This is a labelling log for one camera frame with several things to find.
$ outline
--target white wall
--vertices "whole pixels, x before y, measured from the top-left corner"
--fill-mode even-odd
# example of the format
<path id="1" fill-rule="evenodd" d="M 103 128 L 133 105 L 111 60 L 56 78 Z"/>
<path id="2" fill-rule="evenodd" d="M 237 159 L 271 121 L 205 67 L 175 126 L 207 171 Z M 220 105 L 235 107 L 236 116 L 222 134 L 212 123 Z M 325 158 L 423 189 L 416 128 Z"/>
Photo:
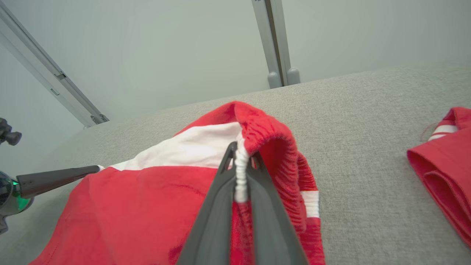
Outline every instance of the white wall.
<path id="1" fill-rule="evenodd" d="M 110 119 L 268 89 L 249 0 L 4 0 Z"/>
<path id="2" fill-rule="evenodd" d="M 471 55 L 469 0 L 283 0 L 302 82 Z"/>
<path id="3" fill-rule="evenodd" d="M 0 145 L 0 171 L 10 176 L 34 173 L 49 152 L 83 128 L 1 43 L 0 117 L 23 134 L 15 146 Z"/>

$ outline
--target red garment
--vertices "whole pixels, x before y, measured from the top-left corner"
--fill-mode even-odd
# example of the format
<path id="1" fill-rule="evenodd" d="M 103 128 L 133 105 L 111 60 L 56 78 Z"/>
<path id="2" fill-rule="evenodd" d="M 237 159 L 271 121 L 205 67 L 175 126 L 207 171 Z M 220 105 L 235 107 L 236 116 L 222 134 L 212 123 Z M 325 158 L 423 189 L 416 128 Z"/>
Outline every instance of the red garment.
<path id="1" fill-rule="evenodd" d="M 88 175 L 31 264 L 175 264 L 228 144 L 259 151 L 312 265 L 324 265 L 318 191 L 284 124 L 242 102 L 204 115 L 134 159 Z M 250 204 L 234 204 L 231 264 L 252 263 Z"/>
<path id="2" fill-rule="evenodd" d="M 407 156 L 440 209 L 471 247 L 471 109 L 452 108 L 430 141 L 410 149 Z"/>

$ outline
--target gray fabric surface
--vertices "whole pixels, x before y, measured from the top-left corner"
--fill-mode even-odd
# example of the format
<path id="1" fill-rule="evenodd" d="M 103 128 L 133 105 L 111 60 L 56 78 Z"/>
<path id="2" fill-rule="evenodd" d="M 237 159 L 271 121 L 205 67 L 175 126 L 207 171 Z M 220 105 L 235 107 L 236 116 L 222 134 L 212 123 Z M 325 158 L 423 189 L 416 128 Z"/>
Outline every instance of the gray fabric surface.
<path id="1" fill-rule="evenodd" d="M 471 264 L 470 249 L 406 159 L 428 125 L 453 106 L 471 108 L 471 60 L 341 76 L 111 121 L 72 137 L 39 170 L 130 159 L 232 100 L 292 130 L 320 190 L 327 264 Z M 26 264 L 41 252 L 76 184 L 38 196 L 32 209 L 8 220 L 1 264 Z"/>

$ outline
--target red fabric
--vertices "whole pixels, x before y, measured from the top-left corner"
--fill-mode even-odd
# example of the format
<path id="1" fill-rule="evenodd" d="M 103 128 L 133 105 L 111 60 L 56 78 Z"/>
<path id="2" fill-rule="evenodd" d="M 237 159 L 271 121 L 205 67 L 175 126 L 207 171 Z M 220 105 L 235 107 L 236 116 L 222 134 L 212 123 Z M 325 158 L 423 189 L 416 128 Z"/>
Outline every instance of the red fabric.
<path id="1" fill-rule="evenodd" d="M 463 241 L 471 247 L 471 109 L 452 108 L 440 125 L 457 132 L 410 149 L 409 162 Z"/>
<path id="2" fill-rule="evenodd" d="M 260 151 L 312 265 L 324 265 L 320 219 L 307 218 L 301 190 L 317 190 L 290 130 L 263 111 L 231 102 L 193 126 L 239 122 L 250 155 Z M 175 264 L 216 169 L 112 167 L 72 191 L 54 234 L 33 265 Z M 231 264 L 253 264 L 250 202 L 234 204 Z"/>

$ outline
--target folded garment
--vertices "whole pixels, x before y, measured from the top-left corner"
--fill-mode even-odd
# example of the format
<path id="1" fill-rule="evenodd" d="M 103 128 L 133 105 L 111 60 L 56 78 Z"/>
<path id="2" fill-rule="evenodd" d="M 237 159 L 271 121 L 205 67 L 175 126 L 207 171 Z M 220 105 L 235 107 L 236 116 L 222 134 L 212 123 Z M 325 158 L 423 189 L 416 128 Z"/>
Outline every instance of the folded garment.
<path id="1" fill-rule="evenodd" d="M 135 158 L 85 177 L 32 264 L 175 264 L 233 141 L 246 159 L 261 154 L 310 264 L 324 265 L 319 194 L 305 157 L 288 127 L 242 102 L 223 105 Z M 247 207 L 233 206 L 234 265 L 253 263 Z"/>
<path id="2" fill-rule="evenodd" d="M 471 248 L 471 109 L 452 108 L 409 162 L 462 240 Z"/>

